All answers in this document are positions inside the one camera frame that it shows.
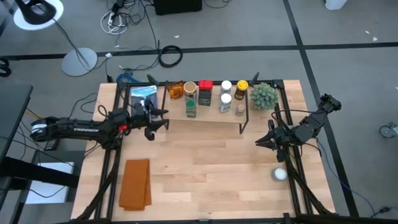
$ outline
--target black desk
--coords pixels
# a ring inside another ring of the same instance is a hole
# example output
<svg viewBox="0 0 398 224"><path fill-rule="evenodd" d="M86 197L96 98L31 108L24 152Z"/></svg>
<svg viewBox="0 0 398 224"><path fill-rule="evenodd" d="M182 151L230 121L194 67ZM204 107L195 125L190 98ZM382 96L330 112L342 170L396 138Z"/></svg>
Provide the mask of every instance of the black desk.
<svg viewBox="0 0 398 224"><path fill-rule="evenodd" d="M0 209L8 190L29 189L31 180L68 187L77 187L78 184L77 175L6 156L30 100L32 89L30 85L0 83Z"/></svg>

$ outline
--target white ball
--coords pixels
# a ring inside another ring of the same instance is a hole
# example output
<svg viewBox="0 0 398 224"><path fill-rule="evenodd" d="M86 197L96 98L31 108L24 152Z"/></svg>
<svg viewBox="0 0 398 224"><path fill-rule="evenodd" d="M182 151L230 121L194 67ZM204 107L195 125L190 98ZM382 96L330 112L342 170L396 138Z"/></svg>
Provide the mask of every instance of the white ball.
<svg viewBox="0 0 398 224"><path fill-rule="evenodd" d="M272 176L275 180L283 181L287 178L287 172L283 168L276 168L272 171Z"/></svg>

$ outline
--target brown cloth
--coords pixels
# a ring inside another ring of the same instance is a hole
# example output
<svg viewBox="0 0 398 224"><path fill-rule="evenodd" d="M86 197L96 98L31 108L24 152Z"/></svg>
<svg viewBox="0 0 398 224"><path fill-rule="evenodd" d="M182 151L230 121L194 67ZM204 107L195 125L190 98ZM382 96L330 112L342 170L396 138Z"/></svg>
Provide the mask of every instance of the brown cloth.
<svg viewBox="0 0 398 224"><path fill-rule="evenodd" d="M125 211L143 211L151 205L149 159L128 160L124 167L119 206Z"/></svg>

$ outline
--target red box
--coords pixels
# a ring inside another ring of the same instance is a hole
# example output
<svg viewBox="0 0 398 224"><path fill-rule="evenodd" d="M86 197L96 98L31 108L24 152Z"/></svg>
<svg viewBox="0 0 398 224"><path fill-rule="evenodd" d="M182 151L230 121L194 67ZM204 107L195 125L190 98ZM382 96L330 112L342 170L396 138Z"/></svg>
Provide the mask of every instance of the red box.
<svg viewBox="0 0 398 224"><path fill-rule="evenodd" d="M212 90L213 89L213 81L212 80L200 80L199 81L199 90Z"/></svg>

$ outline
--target green plant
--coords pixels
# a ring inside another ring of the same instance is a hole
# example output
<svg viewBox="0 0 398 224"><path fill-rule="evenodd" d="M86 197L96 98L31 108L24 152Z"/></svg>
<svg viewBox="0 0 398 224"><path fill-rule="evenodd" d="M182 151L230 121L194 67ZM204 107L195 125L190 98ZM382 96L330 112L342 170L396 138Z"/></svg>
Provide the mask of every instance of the green plant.
<svg viewBox="0 0 398 224"><path fill-rule="evenodd" d="M265 83L256 85L251 91L250 97L256 110L274 109L278 103L278 93L273 87Z"/></svg>

